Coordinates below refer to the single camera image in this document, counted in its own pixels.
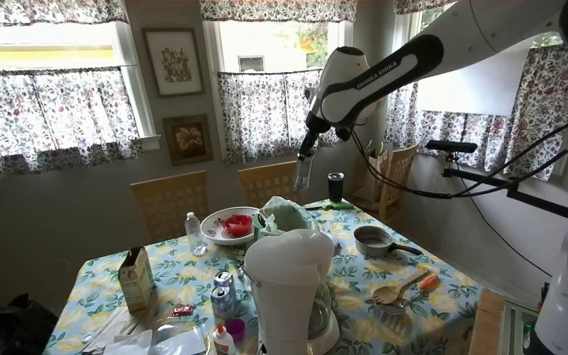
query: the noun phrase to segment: dining table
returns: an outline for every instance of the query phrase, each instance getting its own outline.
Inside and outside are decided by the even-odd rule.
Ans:
[[[329,200],[306,207],[327,204]],[[320,226],[329,226],[338,240],[325,279],[340,328],[340,339],[329,351],[330,355],[468,353],[481,285],[358,208],[310,213]],[[354,230],[365,225],[384,228],[397,244],[417,248],[422,254],[403,250],[394,250],[379,258],[361,254],[356,249]],[[235,317],[246,324],[244,339],[237,344],[237,350],[240,355],[255,355],[257,310],[241,271],[244,246],[210,243],[203,256],[194,256],[187,238],[183,237],[148,245],[146,251],[156,292],[153,304],[149,305],[154,310],[152,321],[170,316],[176,306],[194,305],[192,314],[182,316],[182,321],[200,327],[205,336],[211,334],[217,322],[210,301],[214,276],[228,270],[235,279]],[[117,252],[83,264],[47,343],[45,355],[81,353],[88,337],[102,328],[111,313],[126,307],[117,280],[126,254],[126,251]],[[420,280],[401,294],[401,302],[406,305],[402,315],[379,309],[372,299],[373,292],[379,287],[397,285],[419,267],[438,276],[433,290],[419,292]]]

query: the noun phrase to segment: wooden board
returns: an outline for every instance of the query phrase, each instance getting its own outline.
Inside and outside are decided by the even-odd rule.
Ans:
[[[482,290],[475,317],[469,355],[497,355],[501,315],[505,299],[491,290]]]

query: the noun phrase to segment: chair backrest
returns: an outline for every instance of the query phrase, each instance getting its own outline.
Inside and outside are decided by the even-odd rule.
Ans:
[[[247,204],[261,208],[273,196],[281,196],[299,204],[301,193],[295,188],[296,164],[293,161],[238,170]]]
[[[415,151],[418,150],[418,146],[420,146],[419,143],[409,148],[394,150],[391,156],[391,162],[385,171],[385,177],[401,185],[406,185],[409,179],[411,165],[413,164],[413,155],[415,155]],[[383,188],[381,189],[381,204],[379,206],[380,211],[385,211],[388,206],[398,202],[402,194],[402,190],[383,184]]]
[[[205,171],[136,182],[131,189],[155,242],[185,236],[187,212],[200,220],[209,214]]]

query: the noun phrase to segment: red bowl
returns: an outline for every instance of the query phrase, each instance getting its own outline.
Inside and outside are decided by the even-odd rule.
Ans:
[[[248,215],[233,215],[223,221],[223,228],[234,238],[246,236],[251,230],[251,217]]]

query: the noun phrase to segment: wooden spatula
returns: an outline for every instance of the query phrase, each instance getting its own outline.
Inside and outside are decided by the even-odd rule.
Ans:
[[[419,267],[417,268],[417,270],[415,270],[413,274],[411,274],[409,277],[404,279],[404,281],[402,281],[398,285],[383,286],[378,288],[377,290],[374,291],[372,297],[374,297],[374,301],[376,301],[376,303],[380,303],[381,305],[389,305],[390,303],[398,299],[398,295],[400,295],[400,292],[405,286],[412,283],[413,281],[416,281],[427,272],[428,272],[427,268]]]

